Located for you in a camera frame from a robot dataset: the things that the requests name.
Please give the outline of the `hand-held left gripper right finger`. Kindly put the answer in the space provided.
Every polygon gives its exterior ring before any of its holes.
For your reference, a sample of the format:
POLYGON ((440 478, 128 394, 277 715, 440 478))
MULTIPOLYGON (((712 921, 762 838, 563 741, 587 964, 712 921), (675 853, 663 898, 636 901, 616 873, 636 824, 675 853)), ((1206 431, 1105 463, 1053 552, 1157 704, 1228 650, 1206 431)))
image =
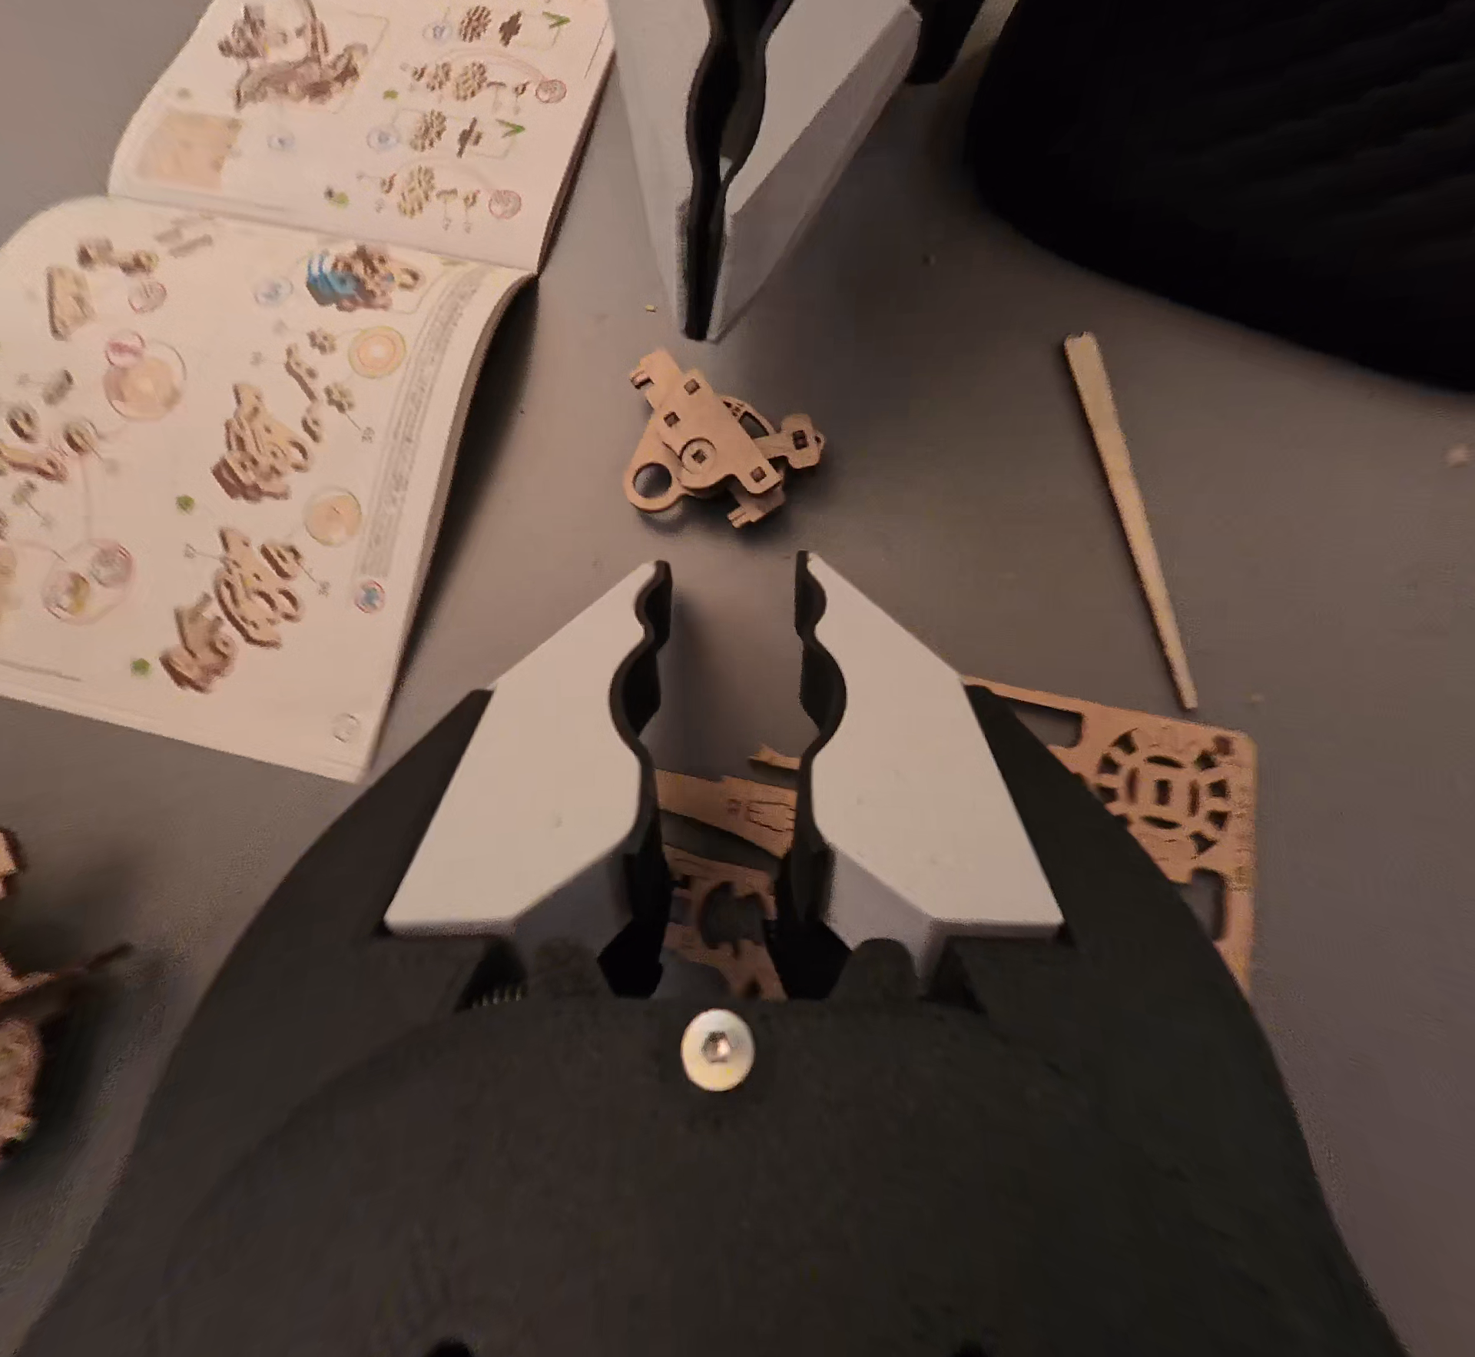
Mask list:
POLYGON ((779 884, 784 990, 827 998, 893 942, 928 982, 956 941, 1047 941, 1064 913, 961 673, 832 563, 795 561, 799 758, 779 884))

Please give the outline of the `illustrated instruction booklet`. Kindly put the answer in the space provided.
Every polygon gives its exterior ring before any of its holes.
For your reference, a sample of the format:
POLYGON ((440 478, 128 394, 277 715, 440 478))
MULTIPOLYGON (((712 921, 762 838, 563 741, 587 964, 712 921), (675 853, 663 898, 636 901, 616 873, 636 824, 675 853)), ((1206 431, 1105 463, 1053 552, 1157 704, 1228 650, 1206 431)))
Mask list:
POLYGON ((365 776, 607 0, 211 0, 3 243, 3 701, 365 776))

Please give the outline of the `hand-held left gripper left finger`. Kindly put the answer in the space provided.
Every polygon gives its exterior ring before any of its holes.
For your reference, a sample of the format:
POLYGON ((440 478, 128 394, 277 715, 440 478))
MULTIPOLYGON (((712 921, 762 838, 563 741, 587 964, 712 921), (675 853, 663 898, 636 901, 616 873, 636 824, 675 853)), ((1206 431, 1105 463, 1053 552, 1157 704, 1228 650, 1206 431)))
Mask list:
POLYGON ((526 965, 567 942, 615 995, 655 996, 675 884, 644 732, 672 612, 670 564, 643 563, 489 686, 391 935, 498 941, 526 965))

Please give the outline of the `small wooden model assembly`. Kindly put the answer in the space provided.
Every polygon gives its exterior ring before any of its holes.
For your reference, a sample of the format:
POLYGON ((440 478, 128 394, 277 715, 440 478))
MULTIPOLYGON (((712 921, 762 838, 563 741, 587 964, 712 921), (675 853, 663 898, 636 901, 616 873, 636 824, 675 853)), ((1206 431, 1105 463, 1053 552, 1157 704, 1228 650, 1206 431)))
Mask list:
POLYGON ((784 506, 790 472, 824 458, 827 438, 810 415, 775 423, 719 394, 666 349, 647 354, 630 383, 650 417, 626 469, 624 495, 644 515, 663 515, 684 500, 729 498, 729 523, 742 530, 784 506))

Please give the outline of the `black padded wrist rest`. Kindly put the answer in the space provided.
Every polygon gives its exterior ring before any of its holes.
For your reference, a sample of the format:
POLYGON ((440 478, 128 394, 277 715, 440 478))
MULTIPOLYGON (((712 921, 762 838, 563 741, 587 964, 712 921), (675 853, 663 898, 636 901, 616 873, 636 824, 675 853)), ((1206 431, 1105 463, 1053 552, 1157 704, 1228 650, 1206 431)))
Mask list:
POLYGON ((1104 278, 1474 388, 1474 0, 1017 0, 982 203, 1104 278))

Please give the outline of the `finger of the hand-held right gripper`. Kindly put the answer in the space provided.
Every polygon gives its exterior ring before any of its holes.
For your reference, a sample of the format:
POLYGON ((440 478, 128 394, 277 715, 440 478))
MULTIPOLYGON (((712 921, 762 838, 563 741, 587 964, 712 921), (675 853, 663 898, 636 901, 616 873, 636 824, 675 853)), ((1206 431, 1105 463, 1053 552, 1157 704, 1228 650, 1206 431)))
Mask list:
POLYGON ((707 0, 707 341, 729 334, 913 72, 924 0, 707 0))
POLYGON ((655 265, 689 340, 722 340, 741 155, 735 0, 607 0, 655 265))

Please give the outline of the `partly built wooden model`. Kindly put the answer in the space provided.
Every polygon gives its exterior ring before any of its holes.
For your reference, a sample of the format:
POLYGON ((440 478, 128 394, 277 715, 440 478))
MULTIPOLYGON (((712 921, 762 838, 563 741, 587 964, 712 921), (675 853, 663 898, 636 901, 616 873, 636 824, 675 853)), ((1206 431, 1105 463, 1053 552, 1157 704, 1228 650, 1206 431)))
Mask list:
POLYGON ((65 1016, 132 945, 120 942, 83 961, 36 972, 16 972, 2 961, 2 1157, 23 1145, 36 1127, 34 1105, 45 1065, 46 1025, 65 1016))

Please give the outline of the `thin wooden stick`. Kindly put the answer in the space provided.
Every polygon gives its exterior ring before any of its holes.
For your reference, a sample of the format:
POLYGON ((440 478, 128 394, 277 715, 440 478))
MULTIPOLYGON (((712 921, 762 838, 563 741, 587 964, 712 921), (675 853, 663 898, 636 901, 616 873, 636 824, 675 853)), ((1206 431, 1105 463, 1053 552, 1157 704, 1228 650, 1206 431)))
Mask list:
POLYGON ((1199 689, 1100 343, 1094 334, 1071 334, 1064 340, 1064 355, 1177 703, 1194 713, 1199 689))

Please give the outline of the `laser-cut wooden parts sheet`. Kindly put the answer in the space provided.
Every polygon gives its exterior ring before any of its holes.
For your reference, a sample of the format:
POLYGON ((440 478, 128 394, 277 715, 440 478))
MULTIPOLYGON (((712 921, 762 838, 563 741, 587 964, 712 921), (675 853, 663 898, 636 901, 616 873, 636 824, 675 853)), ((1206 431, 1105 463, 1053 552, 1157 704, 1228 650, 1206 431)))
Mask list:
MULTIPOLYGON (((1205 721, 1068 698, 981 678, 1017 715, 1071 726, 1050 752, 1137 841, 1188 901, 1245 998, 1251 995, 1259 875, 1259 759, 1253 739, 1205 721)), ((752 776, 656 773, 663 824, 699 827, 762 855, 752 865, 666 844, 673 899, 663 948, 715 972, 736 999, 782 1002, 769 948, 798 792, 752 776)))

